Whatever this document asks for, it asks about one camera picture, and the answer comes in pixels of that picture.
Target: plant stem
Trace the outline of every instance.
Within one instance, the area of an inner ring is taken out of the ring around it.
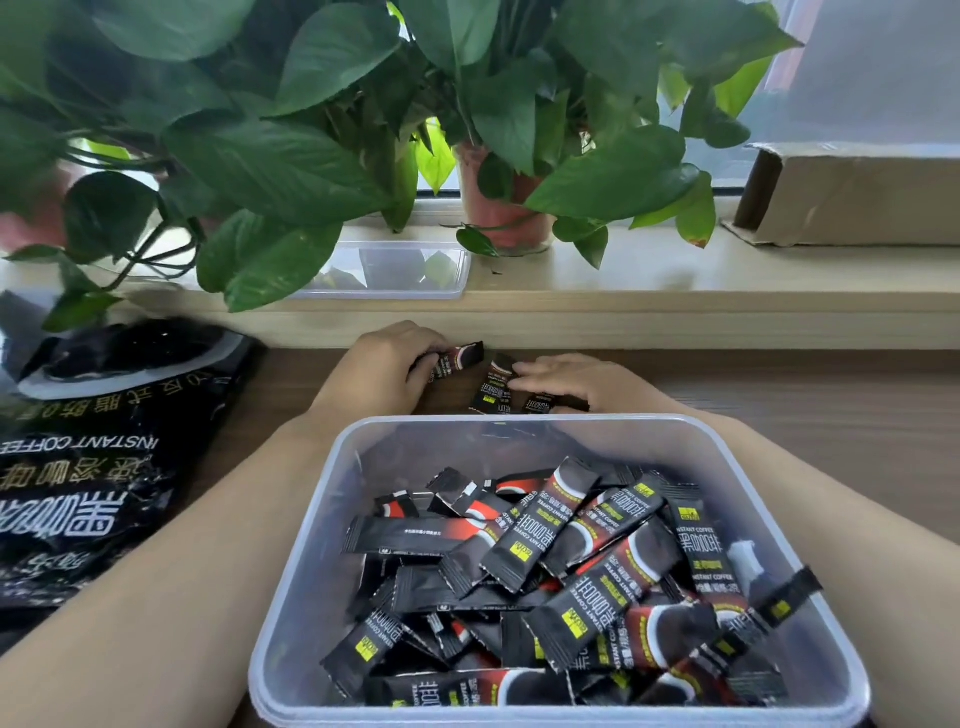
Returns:
[[[151,248],[155,245],[157,240],[160,239],[160,236],[163,235],[170,229],[170,226],[166,222],[161,222],[156,226],[153,232],[150,233],[150,236],[144,241],[143,245],[140,246],[140,249],[136,251],[130,258],[130,263],[127,264],[127,267],[120,271],[119,275],[113,280],[109,286],[104,288],[105,291],[115,291],[120,287],[120,284],[124,279],[130,274],[130,271],[138,264],[143,262],[143,256],[150,251]]]

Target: hand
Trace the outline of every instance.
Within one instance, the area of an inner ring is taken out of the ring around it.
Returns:
[[[311,414],[348,421],[345,426],[365,417],[409,415],[440,359],[433,352],[449,348],[439,333],[412,321],[365,333],[330,374]]]
[[[581,353],[541,356],[535,362],[517,362],[514,369],[519,378],[510,381],[512,390],[578,397],[587,401],[594,414],[688,415],[694,412],[619,364]],[[578,412],[569,407],[554,407],[552,411]]]

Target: coffee sachet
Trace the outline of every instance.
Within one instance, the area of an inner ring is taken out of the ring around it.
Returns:
[[[417,505],[407,491],[397,491],[373,501],[373,514],[387,519],[415,519],[420,517]]]
[[[733,664],[793,617],[822,589],[813,571],[804,567],[756,606],[750,606],[743,614],[728,620],[716,637],[701,644],[689,657],[663,674],[640,697],[640,704],[741,704],[725,680]]]
[[[575,579],[546,605],[524,616],[547,662],[569,669],[588,644],[657,584],[680,560],[673,536],[651,519]]]
[[[465,344],[462,347],[453,347],[440,355],[440,359],[430,373],[429,381],[446,379],[450,375],[462,372],[483,361],[484,348],[482,341]]]
[[[364,686],[364,695],[369,706],[392,708],[573,705],[565,675],[531,669],[372,678]]]
[[[530,610],[546,604],[555,593],[551,585],[526,595],[512,595],[497,586],[481,585],[460,598],[436,567],[402,567],[396,573],[393,610],[400,614]]]
[[[475,536],[484,522],[471,519],[381,519],[357,516],[342,553],[382,556],[443,556]]]
[[[747,599],[740,591],[704,502],[668,496],[667,503],[697,594],[713,605],[721,623],[743,614]]]
[[[516,594],[557,534],[573,518],[598,475],[567,457],[516,523],[493,545],[481,568]]]
[[[581,511],[557,537],[543,567],[558,578],[625,536],[663,506],[659,478],[647,475],[636,485],[608,491],[592,508]]]
[[[487,378],[480,385],[473,401],[470,403],[469,410],[480,415],[509,414],[510,390],[507,389],[507,383],[513,379],[514,364],[516,359],[505,353],[499,353],[493,358],[490,368],[487,370]],[[503,411],[503,405],[506,406],[506,412]]]
[[[473,587],[489,578],[480,568],[480,562],[535,496],[535,493],[531,493],[506,513],[493,521],[487,521],[476,536],[467,539],[444,556],[440,562],[440,573],[453,593],[463,598]]]

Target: clear plastic container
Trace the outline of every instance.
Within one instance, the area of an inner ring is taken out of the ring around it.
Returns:
[[[341,555],[353,516],[372,499],[420,489],[445,467],[474,480],[555,467],[566,455],[658,463],[702,485],[726,544],[753,540],[777,582],[801,562],[717,434],[686,417],[478,416],[365,420],[333,446],[276,590],[250,666],[253,705],[275,726],[856,725],[870,706],[866,671],[827,602],[815,596],[761,651],[782,670],[790,707],[358,708],[340,702],[320,660],[348,631],[361,557]]]

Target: wooden table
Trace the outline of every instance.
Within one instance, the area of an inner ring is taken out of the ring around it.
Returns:
[[[534,358],[544,352],[509,352]],[[588,352],[692,406],[737,417],[960,543],[960,352]],[[198,497],[304,411],[342,352],[271,351],[197,473]],[[437,382],[418,414],[465,410],[485,367]],[[231,728],[266,725],[249,700]]]

